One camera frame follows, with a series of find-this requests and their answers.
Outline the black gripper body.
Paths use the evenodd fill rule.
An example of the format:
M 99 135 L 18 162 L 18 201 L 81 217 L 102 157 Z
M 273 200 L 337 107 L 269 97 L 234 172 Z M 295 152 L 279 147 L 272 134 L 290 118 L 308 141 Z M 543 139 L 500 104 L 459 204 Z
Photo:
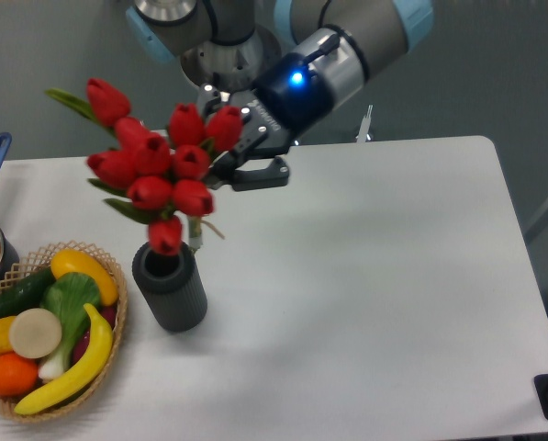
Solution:
M 291 52 L 261 74 L 250 89 L 232 95 L 233 106 L 250 110 L 234 148 L 241 159 L 268 159 L 288 152 L 296 137 L 335 105 L 325 71 L 331 57 L 321 51 Z

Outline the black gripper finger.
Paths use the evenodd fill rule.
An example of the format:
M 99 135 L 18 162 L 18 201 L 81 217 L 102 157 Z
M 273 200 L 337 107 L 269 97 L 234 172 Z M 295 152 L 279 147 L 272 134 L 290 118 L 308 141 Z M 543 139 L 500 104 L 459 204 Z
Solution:
M 275 156 L 263 169 L 240 170 L 244 159 L 233 152 L 223 153 L 210 166 L 207 187 L 213 190 L 229 186 L 235 192 L 285 187 L 289 183 L 290 169 L 282 156 Z
M 212 84 L 202 84 L 198 87 L 196 108 L 202 120 L 210 120 L 214 114 L 230 105 L 231 93 L 220 91 Z

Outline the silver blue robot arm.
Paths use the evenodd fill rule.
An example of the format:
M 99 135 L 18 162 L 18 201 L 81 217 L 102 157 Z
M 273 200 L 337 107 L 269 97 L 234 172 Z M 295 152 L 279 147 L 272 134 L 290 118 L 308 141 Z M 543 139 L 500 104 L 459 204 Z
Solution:
M 178 60 L 213 117 L 240 109 L 243 130 L 207 185 L 282 187 L 285 154 L 303 133 L 412 51 L 431 31 L 429 1 L 278 1 L 274 30 L 253 1 L 136 1 L 129 27 L 150 57 Z

